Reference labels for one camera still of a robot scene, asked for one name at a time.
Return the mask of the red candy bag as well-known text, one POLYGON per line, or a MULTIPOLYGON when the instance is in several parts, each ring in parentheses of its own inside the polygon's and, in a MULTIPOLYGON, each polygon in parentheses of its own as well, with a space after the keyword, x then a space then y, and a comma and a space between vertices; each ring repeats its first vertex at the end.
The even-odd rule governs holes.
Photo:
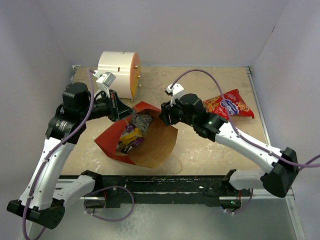
POLYGON ((224 95, 225 101, 221 95, 203 101, 205 109, 209 113, 217 114, 225 119, 229 119, 228 113, 238 115, 240 117, 255 118, 253 111, 248 107, 242 99, 239 90, 233 89, 226 92, 224 95))

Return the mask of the red paper bag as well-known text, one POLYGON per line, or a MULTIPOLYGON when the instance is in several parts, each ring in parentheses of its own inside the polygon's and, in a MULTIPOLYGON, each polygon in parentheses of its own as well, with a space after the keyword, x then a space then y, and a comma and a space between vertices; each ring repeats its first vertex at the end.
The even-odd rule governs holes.
POLYGON ((166 126, 159 118, 161 110, 147 102, 133 109, 135 115, 113 123, 94 142, 113 160, 155 168, 172 154, 178 129, 166 126))

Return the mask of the brown purple candy bar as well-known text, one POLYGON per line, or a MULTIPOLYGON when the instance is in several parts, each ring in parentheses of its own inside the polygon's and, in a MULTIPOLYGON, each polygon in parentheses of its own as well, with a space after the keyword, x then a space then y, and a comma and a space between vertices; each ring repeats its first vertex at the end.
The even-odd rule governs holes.
MULTIPOLYGON (((133 130, 134 128, 136 128, 136 126, 134 126, 132 123, 129 123, 125 129, 125 130, 133 130)), ((120 140, 118 140, 118 144, 116 147, 116 150, 118 152, 121 152, 123 154, 127 154, 130 150, 132 150, 133 148, 135 148, 137 145, 139 145, 140 143, 142 143, 144 141, 143 138, 143 134, 142 137, 137 138, 136 140, 132 141, 131 143, 129 143, 128 145, 125 145, 123 143, 120 142, 120 140)))

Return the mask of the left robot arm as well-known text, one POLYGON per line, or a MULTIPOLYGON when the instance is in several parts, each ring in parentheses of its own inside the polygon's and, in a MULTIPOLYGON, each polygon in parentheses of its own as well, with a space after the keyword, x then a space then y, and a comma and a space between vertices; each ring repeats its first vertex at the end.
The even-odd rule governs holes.
POLYGON ((24 221, 47 229, 61 222, 65 211, 82 196, 98 196, 103 191, 103 177, 86 170, 61 190, 57 181, 67 158, 86 130, 86 121, 108 117, 112 122, 125 119, 136 112, 124 104, 114 90, 103 91, 95 97, 85 83, 69 84, 62 94, 62 104, 49 121, 44 147, 36 170, 19 199, 11 200, 7 210, 24 221))

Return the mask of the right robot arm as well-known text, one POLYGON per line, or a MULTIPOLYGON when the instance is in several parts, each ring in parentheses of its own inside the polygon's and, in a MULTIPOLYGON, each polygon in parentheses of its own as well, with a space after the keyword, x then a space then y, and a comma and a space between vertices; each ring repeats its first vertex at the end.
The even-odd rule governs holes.
POLYGON ((228 196, 244 189, 265 189, 284 198, 299 173, 293 149, 282 150, 234 130, 230 121, 207 112, 196 94, 185 94, 175 103, 162 103, 159 118, 166 126, 189 125, 200 137, 227 146, 259 166, 259 170, 230 170, 222 183, 228 196))

